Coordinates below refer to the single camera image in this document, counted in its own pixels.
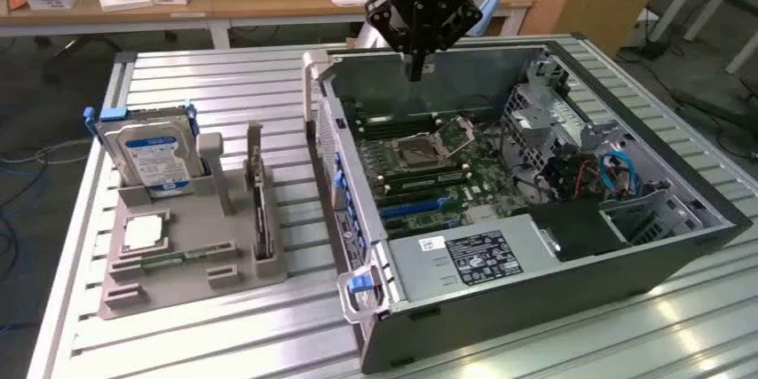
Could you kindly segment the black Nvidia graphics card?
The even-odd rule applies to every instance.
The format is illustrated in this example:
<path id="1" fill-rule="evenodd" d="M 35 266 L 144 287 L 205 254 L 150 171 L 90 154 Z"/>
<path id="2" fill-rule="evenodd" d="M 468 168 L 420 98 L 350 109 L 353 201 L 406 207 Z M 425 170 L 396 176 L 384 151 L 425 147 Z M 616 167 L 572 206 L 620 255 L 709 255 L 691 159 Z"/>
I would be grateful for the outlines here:
<path id="1" fill-rule="evenodd" d="M 253 250 L 256 260 L 273 257 L 273 243 L 268 224 L 266 172 L 261 159 L 261 130 L 258 122 L 246 124 L 246 159 L 244 162 L 246 190 L 250 193 L 256 237 Z"/>

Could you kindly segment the grey metal disk bay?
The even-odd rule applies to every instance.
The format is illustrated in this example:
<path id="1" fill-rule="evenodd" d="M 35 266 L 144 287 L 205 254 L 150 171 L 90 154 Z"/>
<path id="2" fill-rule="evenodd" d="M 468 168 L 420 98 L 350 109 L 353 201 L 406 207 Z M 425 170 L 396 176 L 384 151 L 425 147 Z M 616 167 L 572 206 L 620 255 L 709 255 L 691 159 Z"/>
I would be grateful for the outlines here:
<path id="1" fill-rule="evenodd" d="M 541 167 L 564 151 L 592 153 L 620 130 L 613 117 L 593 121 L 549 87 L 540 83 L 513 86 L 504 105 L 511 143 L 520 162 Z"/>

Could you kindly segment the black power adapter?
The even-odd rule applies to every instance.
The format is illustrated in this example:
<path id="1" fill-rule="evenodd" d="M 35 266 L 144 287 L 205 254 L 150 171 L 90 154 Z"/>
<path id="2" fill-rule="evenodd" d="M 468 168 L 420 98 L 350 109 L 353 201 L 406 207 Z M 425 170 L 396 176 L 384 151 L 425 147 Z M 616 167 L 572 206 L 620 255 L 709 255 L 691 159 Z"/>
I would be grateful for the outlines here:
<path id="1" fill-rule="evenodd" d="M 668 50 L 668 44 L 660 41 L 644 41 L 636 48 L 636 54 L 647 60 L 657 59 Z"/>

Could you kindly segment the green motherboard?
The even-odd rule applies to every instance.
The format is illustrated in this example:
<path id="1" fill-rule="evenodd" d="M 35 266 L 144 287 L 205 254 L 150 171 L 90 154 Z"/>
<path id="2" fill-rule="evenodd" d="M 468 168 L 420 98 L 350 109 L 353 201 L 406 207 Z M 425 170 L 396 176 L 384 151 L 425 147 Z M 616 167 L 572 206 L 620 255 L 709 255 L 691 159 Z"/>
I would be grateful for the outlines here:
<path id="1" fill-rule="evenodd" d="M 368 115 L 357 109 L 354 113 L 350 131 L 373 202 L 405 194 L 449 197 L 449 201 L 438 211 L 380 218 L 389 238 L 398 239 L 475 224 L 469 222 L 467 216 L 468 209 L 473 206 L 488 204 L 497 212 L 499 218 L 519 215 L 525 211 L 529 205 L 528 198 L 519 191 L 511 168 L 505 165 L 495 147 L 500 128 L 495 126 L 483 110 L 457 110 L 442 114 L 433 112 L 410 115 Z M 434 132 L 457 115 L 471 121 L 475 140 L 460 151 L 445 157 L 437 148 Z M 430 167 L 409 170 L 400 165 L 396 141 L 414 136 L 429 136 L 438 153 L 438 163 Z M 408 193 L 388 193 L 382 189 L 384 176 L 441 167 L 468 170 L 472 176 L 459 185 Z"/>

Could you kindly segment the blue expansion slot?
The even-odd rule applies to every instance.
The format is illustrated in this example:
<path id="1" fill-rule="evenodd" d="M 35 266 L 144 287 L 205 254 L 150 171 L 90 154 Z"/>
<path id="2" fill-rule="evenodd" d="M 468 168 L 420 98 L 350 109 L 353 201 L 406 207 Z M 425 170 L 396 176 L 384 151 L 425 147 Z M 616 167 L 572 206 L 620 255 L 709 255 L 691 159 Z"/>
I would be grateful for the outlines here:
<path id="1" fill-rule="evenodd" d="M 381 219 L 438 211 L 449 201 L 448 196 L 405 194 L 385 197 L 374 202 Z"/>

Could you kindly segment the silver chipset heatsink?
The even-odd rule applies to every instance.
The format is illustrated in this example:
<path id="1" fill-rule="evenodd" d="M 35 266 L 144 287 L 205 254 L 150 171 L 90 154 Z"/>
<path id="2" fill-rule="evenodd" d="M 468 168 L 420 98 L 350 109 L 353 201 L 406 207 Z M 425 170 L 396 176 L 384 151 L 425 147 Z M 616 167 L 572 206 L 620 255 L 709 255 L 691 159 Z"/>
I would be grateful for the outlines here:
<path id="1" fill-rule="evenodd" d="M 471 223 L 488 222 L 499 218 L 497 212 L 488 204 L 471 207 L 467 216 Z"/>

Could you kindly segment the black stand foot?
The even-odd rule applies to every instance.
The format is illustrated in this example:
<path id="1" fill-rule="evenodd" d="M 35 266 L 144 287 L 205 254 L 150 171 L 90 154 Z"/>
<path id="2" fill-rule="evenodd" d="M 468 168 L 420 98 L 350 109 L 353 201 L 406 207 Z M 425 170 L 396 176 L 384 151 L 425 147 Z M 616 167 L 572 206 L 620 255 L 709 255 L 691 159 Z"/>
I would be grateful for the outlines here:
<path id="1" fill-rule="evenodd" d="M 693 108 L 707 116 L 758 135 L 758 101 L 731 96 L 725 96 L 725 101 L 712 101 L 683 91 L 673 91 L 671 97 L 684 107 Z"/>

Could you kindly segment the hard disk with blue caddy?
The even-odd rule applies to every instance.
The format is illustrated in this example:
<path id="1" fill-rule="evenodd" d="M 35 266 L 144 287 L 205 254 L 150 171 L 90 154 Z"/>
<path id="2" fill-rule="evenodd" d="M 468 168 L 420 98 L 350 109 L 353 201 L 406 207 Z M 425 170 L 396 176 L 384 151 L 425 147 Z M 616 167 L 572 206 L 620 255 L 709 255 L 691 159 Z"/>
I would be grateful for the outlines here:
<path id="1" fill-rule="evenodd" d="M 196 109 L 186 102 L 173 107 L 108 107 L 82 111 L 89 133 L 104 146 L 121 182 L 141 186 L 153 199 L 192 192 L 190 182 L 205 175 L 196 152 Z"/>

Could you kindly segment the black chair base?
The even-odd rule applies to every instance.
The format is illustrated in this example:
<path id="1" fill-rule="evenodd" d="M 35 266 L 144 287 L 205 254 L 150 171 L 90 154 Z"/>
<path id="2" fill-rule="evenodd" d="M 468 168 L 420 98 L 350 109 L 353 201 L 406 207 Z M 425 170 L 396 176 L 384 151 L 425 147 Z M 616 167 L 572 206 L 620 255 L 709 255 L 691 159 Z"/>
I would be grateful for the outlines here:
<path id="1" fill-rule="evenodd" d="M 42 63 L 39 79 L 45 86 L 57 86 L 65 80 L 86 77 L 105 68 L 104 65 L 97 65 L 93 59 L 75 58 L 75 55 L 93 45 L 104 47 L 110 59 L 125 58 L 126 61 L 136 59 L 136 51 L 125 50 L 110 36 L 104 34 L 75 35 Z"/>

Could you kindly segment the grey metal drive cage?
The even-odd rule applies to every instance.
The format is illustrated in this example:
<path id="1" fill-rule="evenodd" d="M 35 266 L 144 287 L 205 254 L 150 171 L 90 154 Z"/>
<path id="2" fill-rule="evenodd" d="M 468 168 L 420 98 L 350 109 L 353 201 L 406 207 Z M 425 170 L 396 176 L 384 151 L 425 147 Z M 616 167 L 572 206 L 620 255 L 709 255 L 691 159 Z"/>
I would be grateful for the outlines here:
<path id="1" fill-rule="evenodd" d="M 632 200 L 603 201 L 599 212 L 615 234 L 631 246 L 705 228 L 693 211 L 668 189 L 659 189 Z"/>

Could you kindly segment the grey power supply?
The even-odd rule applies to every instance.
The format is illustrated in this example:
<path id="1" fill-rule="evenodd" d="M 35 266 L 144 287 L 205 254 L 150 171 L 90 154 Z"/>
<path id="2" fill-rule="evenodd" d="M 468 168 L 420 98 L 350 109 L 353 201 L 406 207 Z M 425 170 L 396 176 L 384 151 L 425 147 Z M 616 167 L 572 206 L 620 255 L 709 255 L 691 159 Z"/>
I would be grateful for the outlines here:
<path id="1" fill-rule="evenodd" d="M 390 240 L 388 248 L 410 303 L 509 283 L 560 263 L 528 215 Z"/>

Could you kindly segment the grey printed parts rack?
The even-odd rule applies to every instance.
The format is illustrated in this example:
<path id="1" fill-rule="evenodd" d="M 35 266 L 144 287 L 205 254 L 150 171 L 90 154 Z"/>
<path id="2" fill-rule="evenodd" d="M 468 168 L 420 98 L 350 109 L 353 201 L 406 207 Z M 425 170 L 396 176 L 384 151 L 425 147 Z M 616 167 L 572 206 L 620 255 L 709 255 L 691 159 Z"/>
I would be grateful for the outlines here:
<path id="1" fill-rule="evenodd" d="M 201 188 L 194 193 L 141 201 L 133 189 L 120 189 L 101 281 L 97 311 L 101 319 L 116 319 L 270 286 L 286 279 L 272 170 L 264 163 L 273 257 L 256 260 L 253 204 L 244 162 L 236 170 L 220 170 L 194 179 L 194 185 Z M 146 215 L 162 218 L 162 238 L 154 247 L 125 250 L 126 221 Z M 192 249 L 205 249 L 206 259 L 154 270 L 145 270 L 138 265 L 145 257 Z"/>

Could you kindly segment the blue case latch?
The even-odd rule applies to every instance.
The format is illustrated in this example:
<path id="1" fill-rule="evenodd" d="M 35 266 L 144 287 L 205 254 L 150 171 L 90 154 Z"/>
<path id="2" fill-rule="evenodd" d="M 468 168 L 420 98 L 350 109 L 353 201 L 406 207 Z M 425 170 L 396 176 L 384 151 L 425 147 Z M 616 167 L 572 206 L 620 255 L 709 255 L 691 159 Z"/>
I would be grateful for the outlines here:
<path id="1" fill-rule="evenodd" d="M 350 276 L 346 279 L 346 291 L 350 295 L 373 289 L 373 279 L 369 274 Z"/>

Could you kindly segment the silver CPU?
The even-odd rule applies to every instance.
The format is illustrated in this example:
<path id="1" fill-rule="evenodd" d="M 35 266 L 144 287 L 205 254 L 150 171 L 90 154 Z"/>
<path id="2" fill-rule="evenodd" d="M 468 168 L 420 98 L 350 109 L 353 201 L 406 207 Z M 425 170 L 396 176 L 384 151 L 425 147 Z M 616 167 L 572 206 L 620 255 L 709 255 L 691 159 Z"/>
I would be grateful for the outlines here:
<path id="1" fill-rule="evenodd" d="M 125 224 L 122 247 L 137 250 L 154 247 L 162 238 L 162 218 L 158 215 L 132 217 Z"/>

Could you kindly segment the green RAM stick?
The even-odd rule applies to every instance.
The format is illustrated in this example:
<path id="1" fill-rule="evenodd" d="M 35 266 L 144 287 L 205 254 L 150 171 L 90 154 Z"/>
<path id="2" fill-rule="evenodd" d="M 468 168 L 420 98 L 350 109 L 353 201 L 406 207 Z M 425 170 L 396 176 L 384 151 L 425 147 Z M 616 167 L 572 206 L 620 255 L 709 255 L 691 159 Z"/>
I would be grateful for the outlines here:
<path id="1" fill-rule="evenodd" d="M 208 251 L 205 249 L 192 249 L 180 252 L 170 252 L 153 257 L 145 257 L 138 261 L 138 265 L 145 270 L 186 265 L 198 260 L 206 259 Z"/>

